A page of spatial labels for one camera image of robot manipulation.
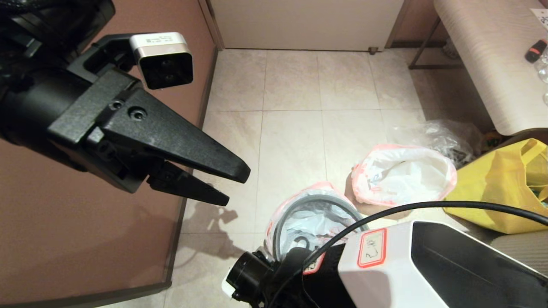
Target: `camera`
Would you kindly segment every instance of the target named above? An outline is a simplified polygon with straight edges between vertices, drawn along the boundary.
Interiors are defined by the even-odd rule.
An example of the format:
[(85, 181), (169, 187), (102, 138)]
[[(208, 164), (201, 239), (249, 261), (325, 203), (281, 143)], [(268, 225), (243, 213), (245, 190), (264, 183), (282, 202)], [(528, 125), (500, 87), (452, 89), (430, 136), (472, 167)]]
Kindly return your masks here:
[(192, 54), (181, 34), (164, 32), (133, 35), (129, 43), (149, 89), (192, 82)]

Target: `tile floor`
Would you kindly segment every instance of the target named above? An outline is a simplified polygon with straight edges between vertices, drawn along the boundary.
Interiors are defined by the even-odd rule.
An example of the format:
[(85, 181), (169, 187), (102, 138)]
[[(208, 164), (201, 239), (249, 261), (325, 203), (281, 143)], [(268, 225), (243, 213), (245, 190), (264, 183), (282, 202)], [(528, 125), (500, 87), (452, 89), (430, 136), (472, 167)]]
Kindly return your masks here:
[[(450, 118), (492, 129), (466, 70), (409, 71), (415, 52), (221, 52), (203, 129), (247, 162), (249, 180), (195, 172), (230, 195), (228, 206), (189, 200), (173, 286), (112, 307), (247, 307), (223, 295), (221, 280), (245, 250), (261, 244), (270, 215), (286, 198), (325, 180), (344, 192), (351, 167), (387, 142), (395, 125)], [(439, 49), (427, 49), (423, 59), (446, 61)], [(469, 227), (435, 209), (391, 218), (370, 227), (415, 218)]]

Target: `black cable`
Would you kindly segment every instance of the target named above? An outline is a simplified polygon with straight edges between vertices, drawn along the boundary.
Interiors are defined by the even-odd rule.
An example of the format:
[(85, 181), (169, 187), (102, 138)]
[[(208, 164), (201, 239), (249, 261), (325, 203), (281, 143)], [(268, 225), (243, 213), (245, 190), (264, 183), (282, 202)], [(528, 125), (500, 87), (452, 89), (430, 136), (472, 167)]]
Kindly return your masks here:
[(420, 209), (420, 208), (475, 208), (475, 209), (487, 209), (487, 210), (494, 210), (496, 212), (502, 212), (507, 214), (512, 214), (515, 216), (520, 216), (523, 218), (530, 219), (532, 221), (535, 221), (537, 223), (543, 224), (545, 226), (548, 226), (548, 217), (542, 216), (537, 213), (530, 212), (528, 210), (515, 208), (515, 207), (509, 207), (509, 206), (503, 206), (501, 204), (494, 204), (494, 203), (487, 203), (487, 202), (475, 202), (475, 201), (443, 201), (443, 202), (420, 202), (420, 203), (413, 203), (413, 204), (406, 204), (404, 206), (398, 206), (394, 208), (389, 208), (386, 210), (383, 210), (382, 212), (378, 212), (376, 214), (373, 214), (371, 216), (368, 216), (360, 221), (355, 222), (348, 228), (342, 230), (340, 233), (335, 235), (332, 239), (330, 239), (327, 243), (325, 243), (323, 246), (312, 252), (302, 263), (302, 267), (296, 270), (293, 275), (291, 275), (289, 278), (287, 278), (278, 288), (274, 296), (272, 297), (272, 300), (269, 302), (268, 307), (273, 307), (273, 304), (276, 302), (276, 299), (282, 292), (282, 290), (286, 287), (286, 285), (297, 275), (302, 274), (305, 268), (307, 268), (310, 264), (312, 264), (316, 259), (319, 258), (324, 252), (326, 252), (331, 246), (333, 246), (336, 242), (344, 238), (348, 233), (354, 231), (355, 229), (368, 224), (374, 220), (377, 220), (379, 218), (386, 217), (388, 215), (396, 214), (399, 212), (405, 212), (406, 210), (412, 210), (412, 209)]

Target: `robotic arm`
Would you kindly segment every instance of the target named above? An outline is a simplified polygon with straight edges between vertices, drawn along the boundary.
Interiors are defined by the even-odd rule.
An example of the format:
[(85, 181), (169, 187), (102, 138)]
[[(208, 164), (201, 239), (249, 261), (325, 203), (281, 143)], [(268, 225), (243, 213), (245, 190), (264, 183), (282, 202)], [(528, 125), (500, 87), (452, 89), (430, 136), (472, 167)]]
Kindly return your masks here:
[(184, 38), (110, 35), (81, 54), (114, 13), (110, 0), (0, 0), (0, 138), (124, 191), (148, 176), (154, 190), (226, 205), (174, 163), (238, 182), (249, 167), (127, 74), (139, 65), (150, 89), (192, 82)]

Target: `paper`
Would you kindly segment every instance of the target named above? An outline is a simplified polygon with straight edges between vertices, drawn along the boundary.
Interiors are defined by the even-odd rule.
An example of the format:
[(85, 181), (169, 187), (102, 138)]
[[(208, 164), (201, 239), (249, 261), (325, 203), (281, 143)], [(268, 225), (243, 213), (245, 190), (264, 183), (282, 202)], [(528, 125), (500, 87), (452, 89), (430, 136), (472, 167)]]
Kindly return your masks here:
[(531, 9), (531, 12), (539, 19), (544, 29), (548, 30), (548, 9)]

